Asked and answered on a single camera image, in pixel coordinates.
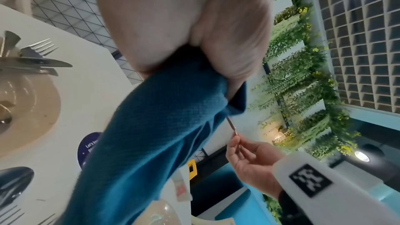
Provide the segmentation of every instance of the blue cloth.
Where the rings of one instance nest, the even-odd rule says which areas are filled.
[[[131,225],[227,115],[245,110],[245,85],[228,105],[226,79],[184,46],[131,92],[87,159],[57,224]]]

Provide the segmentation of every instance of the round sticker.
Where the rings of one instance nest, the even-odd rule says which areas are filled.
[[[93,148],[96,146],[99,140],[101,132],[94,132],[85,136],[79,144],[78,147],[78,163],[80,168],[85,165],[85,160],[88,154],[92,152]]]

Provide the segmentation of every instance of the skin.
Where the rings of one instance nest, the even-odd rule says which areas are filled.
[[[283,189],[272,174],[272,166],[284,156],[269,143],[253,142],[235,133],[226,149],[226,158],[239,179],[276,200]]]
[[[273,1],[97,0],[118,49],[145,78],[190,43],[227,78],[228,99],[262,66]]]

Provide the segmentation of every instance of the black sleeve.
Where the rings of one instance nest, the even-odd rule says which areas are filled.
[[[282,225],[313,225],[303,210],[285,191],[280,193],[278,201],[282,208],[282,217],[280,218]]]

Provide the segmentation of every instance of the round ceiling light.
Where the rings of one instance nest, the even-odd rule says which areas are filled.
[[[362,153],[361,151],[356,151],[356,152],[354,152],[354,154],[358,159],[360,159],[363,162],[370,161],[370,158],[366,154]]]

